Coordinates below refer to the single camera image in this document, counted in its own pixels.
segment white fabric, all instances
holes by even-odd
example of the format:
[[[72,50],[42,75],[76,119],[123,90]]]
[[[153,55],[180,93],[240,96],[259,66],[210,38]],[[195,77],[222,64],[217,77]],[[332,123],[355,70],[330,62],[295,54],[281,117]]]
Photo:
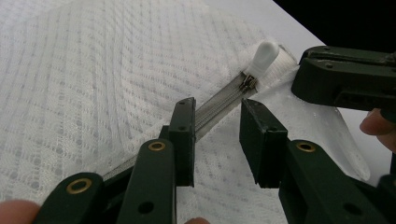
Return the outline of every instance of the white fabric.
[[[198,0],[4,0],[0,31],[0,201],[38,203],[67,176],[104,175],[134,156],[169,123],[175,102],[194,96],[203,104],[268,39]],[[266,95],[257,99],[276,105],[295,66],[281,50],[261,79],[259,90]],[[282,91],[270,92],[281,85]],[[305,120],[312,108],[329,115],[305,106],[296,107]],[[274,107],[294,133],[300,118],[281,112],[286,109]],[[320,143],[341,158],[347,173],[365,178],[364,161],[353,160],[360,157],[354,143],[340,135],[347,127],[341,117],[330,116],[334,122],[307,125],[333,130],[339,143]],[[235,138],[238,118],[236,108],[197,143],[196,188],[178,191],[180,221],[202,216],[213,223],[284,222],[276,190],[253,185]]]

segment zipper pull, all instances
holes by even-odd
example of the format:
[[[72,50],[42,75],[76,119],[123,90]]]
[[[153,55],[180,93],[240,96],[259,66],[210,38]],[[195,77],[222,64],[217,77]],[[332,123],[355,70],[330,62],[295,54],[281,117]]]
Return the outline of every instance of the zipper pull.
[[[274,42],[264,41],[257,48],[250,66],[242,72],[246,78],[239,85],[240,91],[251,90],[256,86],[257,78],[262,76],[279,54],[279,45]]]

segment hand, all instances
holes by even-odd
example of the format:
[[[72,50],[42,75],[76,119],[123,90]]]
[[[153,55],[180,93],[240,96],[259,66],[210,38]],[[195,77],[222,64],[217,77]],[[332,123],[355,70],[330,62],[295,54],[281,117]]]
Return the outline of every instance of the hand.
[[[396,153],[396,123],[392,123],[380,114],[380,109],[374,109],[361,123],[361,131],[376,135],[378,140],[393,153]]]
[[[23,200],[13,200],[0,203],[0,224],[30,224],[40,210],[36,203]],[[205,219],[198,217],[186,224],[209,224]]]

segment clamp jaw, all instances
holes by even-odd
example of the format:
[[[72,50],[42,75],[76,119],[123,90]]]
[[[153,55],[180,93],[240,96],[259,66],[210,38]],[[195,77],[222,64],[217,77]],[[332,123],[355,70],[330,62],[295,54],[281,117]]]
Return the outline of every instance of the clamp jaw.
[[[291,91],[312,104],[396,113],[396,53],[328,46],[308,49]]]
[[[176,224],[176,186],[193,186],[194,122],[195,100],[179,101],[170,125],[141,146],[133,168],[107,181],[95,173],[67,177],[34,223]]]
[[[290,224],[396,223],[396,175],[376,188],[352,179],[319,145],[288,139],[260,102],[242,101],[239,141],[256,183],[279,189]]]

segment zipper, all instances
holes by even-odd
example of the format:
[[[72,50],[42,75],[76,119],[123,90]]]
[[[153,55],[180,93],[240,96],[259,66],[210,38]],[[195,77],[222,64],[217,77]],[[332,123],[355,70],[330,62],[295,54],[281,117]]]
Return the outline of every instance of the zipper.
[[[196,141],[204,137],[221,119],[239,105],[241,99],[257,93],[258,77],[263,75],[279,53],[279,45],[262,42],[250,66],[216,93],[195,112]],[[106,181],[134,166],[137,154],[103,176]]]
[[[233,110],[244,97],[257,93],[257,78],[240,72],[226,87],[216,93],[195,112],[195,135],[197,141]]]

